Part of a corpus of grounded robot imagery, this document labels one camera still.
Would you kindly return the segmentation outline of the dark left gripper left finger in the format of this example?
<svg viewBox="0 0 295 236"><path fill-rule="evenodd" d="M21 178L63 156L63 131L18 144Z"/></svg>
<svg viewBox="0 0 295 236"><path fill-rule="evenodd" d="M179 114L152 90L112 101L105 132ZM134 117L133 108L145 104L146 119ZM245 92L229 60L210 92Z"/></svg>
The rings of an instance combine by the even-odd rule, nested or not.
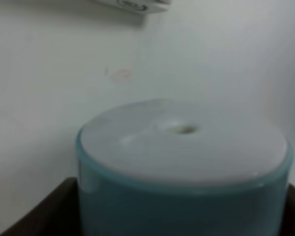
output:
<svg viewBox="0 0 295 236"><path fill-rule="evenodd" d="M82 234L75 177L64 180L2 236L80 236Z"/></svg>

